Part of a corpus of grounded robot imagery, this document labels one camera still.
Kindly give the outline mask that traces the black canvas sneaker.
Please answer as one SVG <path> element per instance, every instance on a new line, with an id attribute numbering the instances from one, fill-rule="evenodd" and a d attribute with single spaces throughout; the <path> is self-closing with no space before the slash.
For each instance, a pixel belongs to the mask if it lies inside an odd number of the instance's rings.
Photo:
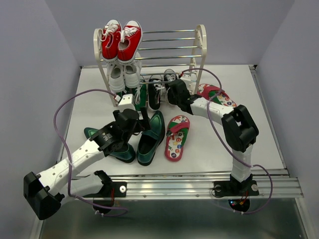
<path id="1" fill-rule="evenodd" d="M 147 86 L 149 108 L 157 111 L 160 108 L 160 99 L 165 91 L 164 83 L 162 83 L 161 75 L 151 75 Z"/>
<path id="2" fill-rule="evenodd" d="M 175 73 L 174 70 L 172 69 L 166 69 L 164 72 L 164 81 L 165 82 L 171 82 L 177 79 L 177 74 Z M 170 105 L 176 105 L 176 100 L 175 97 L 170 90 L 170 86 L 168 83 L 165 83 L 165 88 L 166 88 L 166 100 Z"/>

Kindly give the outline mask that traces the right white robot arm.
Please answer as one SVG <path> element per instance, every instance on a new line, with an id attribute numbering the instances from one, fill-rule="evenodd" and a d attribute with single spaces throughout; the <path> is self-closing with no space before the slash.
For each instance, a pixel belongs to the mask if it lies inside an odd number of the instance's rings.
<path id="1" fill-rule="evenodd" d="M 175 104 L 186 113 L 209 119 L 210 123 L 217 123 L 223 127 L 225 142 L 222 144 L 233 158 L 231 181 L 229 188 L 234 194 L 241 194 L 247 189 L 247 182 L 251 176 L 251 154 L 253 144 L 259 130 L 249 111 L 244 105 L 229 107 L 210 102 L 200 95 L 191 95 L 186 83 L 175 80 L 169 84 Z"/>

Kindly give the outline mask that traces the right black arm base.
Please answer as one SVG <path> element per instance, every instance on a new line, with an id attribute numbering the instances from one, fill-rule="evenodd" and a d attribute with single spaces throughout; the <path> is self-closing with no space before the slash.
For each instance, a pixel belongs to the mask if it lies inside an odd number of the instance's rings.
<path id="1" fill-rule="evenodd" d="M 230 197 L 228 200 L 231 209 L 246 213 L 250 208 L 249 197 L 259 196 L 259 189 L 255 180 L 249 182 L 214 181 L 211 189 L 216 198 Z"/>

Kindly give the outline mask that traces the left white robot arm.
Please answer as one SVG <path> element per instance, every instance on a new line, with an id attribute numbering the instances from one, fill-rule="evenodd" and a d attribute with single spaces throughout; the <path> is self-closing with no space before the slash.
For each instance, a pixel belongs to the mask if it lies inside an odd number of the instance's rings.
<path id="1" fill-rule="evenodd" d="M 61 194 L 64 186 L 70 187 L 72 176 L 112 153 L 123 153 L 130 149 L 132 135 L 150 129 L 150 118 L 146 108 L 141 112 L 125 109 L 113 112 L 115 120 L 91 135 L 84 144 L 67 158 L 38 174 L 29 172 L 23 178 L 23 196 L 40 220 L 53 216 L 65 198 Z"/>

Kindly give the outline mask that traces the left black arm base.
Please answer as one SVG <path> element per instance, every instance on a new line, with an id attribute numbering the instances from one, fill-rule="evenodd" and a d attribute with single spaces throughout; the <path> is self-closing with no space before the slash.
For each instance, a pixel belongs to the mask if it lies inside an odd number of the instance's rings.
<path id="1" fill-rule="evenodd" d="M 87 194 L 84 198 L 87 200 L 91 198 L 94 204 L 110 207 L 109 209 L 103 209 L 93 206 L 98 215 L 110 216 L 110 212 L 115 212 L 115 198 L 125 198 L 126 190 L 127 183 L 124 181 L 102 183 L 102 188 L 97 193 Z"/>

